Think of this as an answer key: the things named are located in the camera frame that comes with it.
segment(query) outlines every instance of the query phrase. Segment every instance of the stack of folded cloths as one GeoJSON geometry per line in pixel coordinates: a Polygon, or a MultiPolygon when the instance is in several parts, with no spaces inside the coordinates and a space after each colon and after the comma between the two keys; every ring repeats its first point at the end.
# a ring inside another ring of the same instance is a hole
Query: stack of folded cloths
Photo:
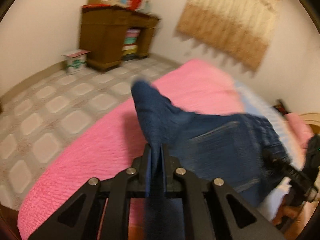
{"type": "Polygon", "coordinates": [[[137,38],[139,36],[140,30],[138,29],[129,29],[126,32],[124,39],[123,51],[123,60],[130,60],[135,58],[135,55],[138,51],[137,38]]]}

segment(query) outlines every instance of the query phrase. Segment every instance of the beige tapestry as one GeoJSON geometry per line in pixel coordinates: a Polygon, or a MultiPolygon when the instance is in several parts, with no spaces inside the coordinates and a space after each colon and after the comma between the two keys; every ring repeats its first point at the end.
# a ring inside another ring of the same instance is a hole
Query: beige tapestry
{"type": "Polygon", "coordinates": [[[188,0],[177,30],[256,70],[272,38],[279,0],[188,0]]]}

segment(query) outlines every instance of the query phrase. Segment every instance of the floor tile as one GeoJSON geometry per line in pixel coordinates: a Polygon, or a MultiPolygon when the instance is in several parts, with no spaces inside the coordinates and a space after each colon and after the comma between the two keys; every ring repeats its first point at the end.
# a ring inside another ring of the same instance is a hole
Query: floor tile
{"type": "Polygon", "coordinates": [[[44,134],[32,147],[32,152],[41,163],[47,163],[60,151],[60,142],[52,133],[44,134]]]}
{"type": "Polygon", "coordinates": [[[130,84],[125,82],[118,83],[111,87],[111,89],[120,95],[128,95],[131,92],[130,84]]]}
{"type": "Polygon", "coordinates": [[[110,74],[100,74],[92,78],[92,80],[98,84],[107,83],[112,79],[114,79],[114,77],[111,76],[110,74]]]}
{"type": "Polygon", "coordinates": [[[59,70],[59,71],[57,71],[56,73],[52,74],[51,76],[52,76],[53,78],[57,78],[57,77],[61,76],[62,74],[65,74],[65,73],[66,73],[66,72],[65,72],[64,70],[59,70]]]}
{"type": "Polygon", "coordinates": [[[31,172],[23,160],[19,160],[9,171],[9,181],[17,193],[22,193],[31,182],[31,172]]]}
{"type": "Polygon", "coordinates": [[[1,143],[1,158],[7,159],[17,148],[17,141],[13,134],[9,134],[1,143]]]}
{"type": "Polygon", "coordinates": [[[133,80],[155,80],[172,69],[145,59],[123,62],[105,74],[87,67],[73,75],[61,70],[8,102],[0,115],[1,203],[19,209],[45,167],[95,120],[126,100],[133,80]]]}
{"type": "Polygon", "coordinates": [[[23,135],[29,135],[34,130],[36,130],[41,124],[43,120],[38,113],[34,113],[27,117],[21,123],[21,131],[23,135]]]}
{"type": "Polygon", "coordinates": [[[71,92],[74,93],[76,96],[83,96],[86,93],[89,93],[94,89],[94,86],[88,83],[81,83],[76,85],[71,92]]]}
{"type": "Polygon", "coordinates": [[[0,120],[0,133],[5,132],[9,128],[9,124],[10,124],[10,117],[6,115],[0,120]]]}
{"type": "Polygon", "coordinates": [[[13,208],[12,196],[5,185],[0,185],[0,202],[5,207],[13,208]]]}
{"type": "Polygon", "coordinates": [[[132,75],[128,78],[128,81],[130,82],[130,84],[132,85],[133,82],[135,82],[136,80],[138,79],[143,79],[143,76],[142,75],[132,75]]]}
{"type": "Polygon", "coordinates": [[[111,73],[113,75],[123,75],[123,74],[128,73],[128,70],[125,69],[124,67],[117,67],[115,69],[110,70],[109,73],[111,73]]]}
{"type": "Polygon", "coordinates": [[[30,99],[26,99],[15,107],[14,114],[16,116],[22,115],[25,112],[27,112],[31,107],[32,107],[32,101],[30,99]]]}
{"type": "Polygon", "coordinates": [[[124,67],[132,70],[136,70],[138,68],[141,68],[141,65],[136,62],[128,62],[124,65],[124,67]]]}
{"type": "Polygon", "coordinates": [[[76,110],[62,119],[62,127],[71,134],[79,133],[91,122],[91,117],[81,110],[76,110]]]}
{"type": "Polygon", "coordinates": [[[48,96],[52,95],[55,91],[56,90],[53,86],[46,86],[46,87],[42,88],[41,90],[39,90],[36,93],[36,96],[38,99],[47,98],[48,96]]]}
{"type": "Polygon", "coordinates": [[[93,74],[93,73],[96,73],[97,71],[93,70],[92,68],[88,68],[88,67],[85,67],[84,69],[76,72],[77,75],[79,76],[84,76],[84,75],[89,75],[89,74],[93,74]]]}
{"type": "Polygon", "coordinates": [[[90,100],[90,105],[98,111],[104,111],[114,106],[118,100],[108,94],[100,94],[90,100]]]}
{"type": "Polygon", "coordinates": [[[76,76],[75,75],[68,75],[68,76],[65,76],[63,78],[60,78],[57,83],[60,84],[60,85],[68,85],[74,81],[76,81],[76,76]]]}
{"type": "Polygon", "coordinates": [[[146,77],[156,77],[157,75],[159,75],[158,72],[152,69],[144,69],[141,71],[141,74],[145,75],[146,77]]]}
{"type": "Polygon", "coordinates": [[[32,89],[39,88],[39,87],[43,86],[45,83],[46,83],[46,80],[43,79],[43,80],[39,81],[38,83],[34,84],[33,86],[31,86],[31,88],[32,89]]]}
{"type": "Polygon", "coordinates": [[[50,113],[57,113],[67,105],[69,105],[70,100],[65,96],[58,96],[48,103],[45,104],[45,107],[48,109],[50,113]]]}
{"type": "Polygon", "coordinates": [[[18,102],[20,100],[22,100],[25,95],[27,94],[26,91],[21,92],[20,94],[18,94],[15,98],[12,99],[13,102],[18,102]]]}

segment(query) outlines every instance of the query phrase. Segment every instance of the wooden cabinet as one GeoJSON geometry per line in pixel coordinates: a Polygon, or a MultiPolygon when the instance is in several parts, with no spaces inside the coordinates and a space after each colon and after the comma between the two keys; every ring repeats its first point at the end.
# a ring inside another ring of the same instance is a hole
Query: wooden cabinet
{"type": "Polygon", "coordinates": [[[159,18],[118,6],[83,8],[79,48],[89,50],[87,65],[105,71],[121,63],[122,47],[129,28],[141,29],[137,38],[139,58],[149,47],[159,18]]]}

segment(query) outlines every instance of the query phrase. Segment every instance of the denim fabric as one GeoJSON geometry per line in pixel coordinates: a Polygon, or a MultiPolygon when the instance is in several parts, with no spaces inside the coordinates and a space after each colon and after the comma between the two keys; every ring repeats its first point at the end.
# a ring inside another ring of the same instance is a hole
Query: denim fabric
{"type": "Polygon", "coordinates": [[[255,207],[284,177],[268,170],[260,154],[267,147],[278,158],[289,159],[266,118],[185,112],[144,81],[133,85],[132,96],[141,129],[151,146],[150,199],[146,214],[146,221],[150,222],[146,225],[148,239],[183,239],[180,201],[161,196],[160,148],[163,143],[168,144],[170,155],[178,157],[184,168],[203,179],[223,178],[255,207]],[[164,231],[170,232],[170,236],[162,235],[164,231]]]}

